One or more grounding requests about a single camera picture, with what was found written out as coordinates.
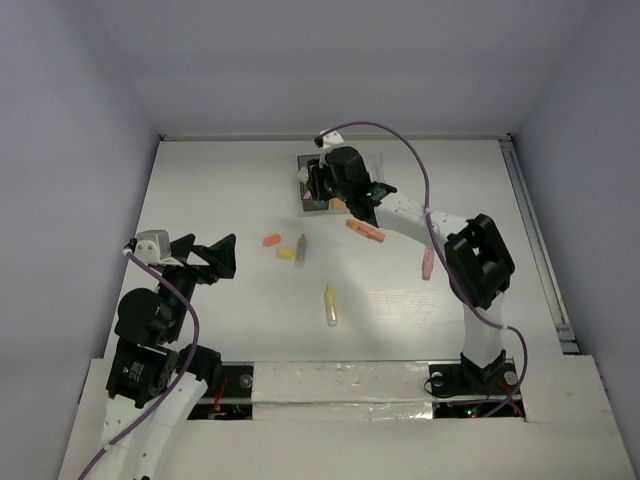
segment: gray wall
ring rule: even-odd
[[[0,6],[3,479],[57,478],[157,146],[97,19],[83,0]]]
[[[571,322],[640,473],[640,2],[593,2],[516,140]]]
[[[513,131],[589,0],[92,0],[161,132]]]

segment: white floor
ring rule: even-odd
[[[504,321],[529,345],[527,422],[429,420],[424,363],[335,363],[458,358],[462,309],[441,266],[421,280],[420,245],[393,233],[383,244],[368,241],[344,227],[346,215],[301,214],[296,156],[313,153],[310,143],[163,142],[138,230],[167,229],[174,239],[195,233],[203,244],[238,236],[236,278],[199,286],[193,303],[202,345],[224,361],[261,361],[254,397],[263,402],[252,421],[187,422],[167,480],[633,478],[593,360],[562,355],[498,143],[415,144],[431,175],[432,207],[493,217],[514,258]],[[365,155],[382,152],[388,183],[423,197],[403,145],[357,145]],[[261,246],[274,232],[286,246],[308,236],[304,270]],[[338,302],[333,328],[324,310],[327,282]],[[154,286],[130,265],[122,292]],[[187,319],[172,348],[189,343],[191,333]],[[115,341],[112,334],[105,359],[92,364],[60,479],[77,478],[99,448]],[[504,341],[520,366],[518,342],[508,334]]]
[[[522,329],[532,354],[560,355],[538,272],[496,141],[417,141],[431,176],[432,208],[493,217],[516,263],[504,320]],[[424,197],[410,152],[397,141],[358,142],[381,152],[385,180]],[[295,179],[296,157],[314,153],[311,142],[164,142],[158,151],[138,230],[166,229],[172,238],[196,234],[212,244],[238,237],[234,280],[199,286],[193,303],[200,343],[226,361],[415,360],[457,358],[463,341],[462,309],[444,270],[421,279],[423,247],[394,232],[383,244],[344,226],[348,215],[303,216]],[[304,270],[276,258],[262,238],[279,232],[284,246],[309,238]],[[334,286],[338,326],[324,307]],[[123,292],[153,287],[130,265]],[[191,336],[185,322],[179,346]],[[115,345],[112,334],[107,358]],[[511,352],[517,341],[506,336]]]

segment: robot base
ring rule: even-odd
[[[485,369],[471,364],[464,355],[460,363],[433,363],[429,365],[431,393],[436,398],[458,396],[485,396],[505,393],[517,381],[515,365],[503,354]]]

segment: robotic arm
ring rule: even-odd
[[[318,161],[308,165],[307,188],[314,200],[337,197],[358,220],[393,230],[444,251],[449,267],[471,305],[501,326],[504,293],[515,265],[495,223],[486,215],[464,219],[429,210],[390,185],[372,182],[359,152],[336,132],[318,137]],[[430,232],[427,221],[431,221]],[[454,293],[460,292],[452,284]],[[461,364],[467,380],[486,384],[505,361],[500,330],[481,322],[463,302],[465,343]]]
[[[501,309],[515,270],[493,220],[482,214],[464,219],[425,210],[424,205],[395,187],[372,182],[362,156],[344,145],[337,132],[318,137],[316,144],[323,148],[322,154],[308,164],[306,182],[314,200],[337,197],[358,220],[444,252],[447,270],[456,279],[450,280],[452,290],[464,308],[465,342],[459,367],[462,383],[465,388],[469,386],[452,396],[483,394],[504,371]],[[131,475],[135,480],[158,478],[195,403],[205,393],[221,388],[220,354],[195,345],[197,335],[194,345],[179,353],[163,346],[178,339],[196,285],[211,285],[235,274],[234,235],[211,247],[194,242],[194,235],[169,242],[166,231],[155,230],[139,234],[125,250],[160,285],[155,291],[132,290],[118,306],[115,333],[120,338],[107,382],[109,398],[102,435],[105,447],[89,462],[80,480]],[[207,265],[189,265],[190,253]],[[192,309],[189,311],[197,327],[197,316]],[[509,328],[524,346],[520,332]],[[172,391],[178,381],[179,388]]]

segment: pink block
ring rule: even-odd
[[[433,248],[425,247],[424,257],[422,257],[422,279],[429,280],[431,278],[431,272],[433,272],[434,262]]]

